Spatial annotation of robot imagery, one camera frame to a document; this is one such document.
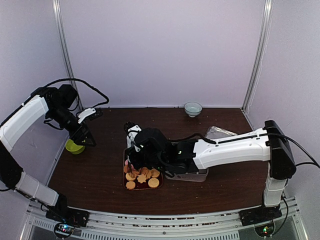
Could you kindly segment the leaf shaped tan cookie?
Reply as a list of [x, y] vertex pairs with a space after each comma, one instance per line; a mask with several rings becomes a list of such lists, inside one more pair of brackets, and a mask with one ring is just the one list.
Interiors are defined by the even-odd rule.
[[140, 184], [143, 184], [147, 181], [147, 176], [145, 174], [139, 174], [136, 179]]

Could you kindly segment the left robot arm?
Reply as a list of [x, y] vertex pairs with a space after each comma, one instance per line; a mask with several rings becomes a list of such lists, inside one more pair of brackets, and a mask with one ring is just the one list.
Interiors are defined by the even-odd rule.
[[86, 227], [89, 212], [70, 208], [67, 197], [44, 180], [54, 164], [54, 143], [61, 131], [80, 147], [96, 146], [86, 120], [102, 112], [94, 105], [74, 115], [69, 108], [77, 96], [70, 84], [39, 87], [0, 124], [0, 180], [8, 191], [45, 206], [47, 218]]

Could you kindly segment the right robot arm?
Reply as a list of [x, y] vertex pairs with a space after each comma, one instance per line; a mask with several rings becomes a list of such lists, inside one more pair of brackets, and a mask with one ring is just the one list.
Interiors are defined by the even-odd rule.
[[275, 121], [267, 120], [263, 128], [218, 139], [195, 133], [170, 140], [157, 128], [142, 129], [133, 122], [127, 122], [124, 131], [128, 161], [135, 168], [154, 168], [169, 178], [226, 164], [267, 162], [262, 204], [240, 211], [241, 224], [248, 226], [282, 216], [282, 194], [297, 168], [290, 144]]

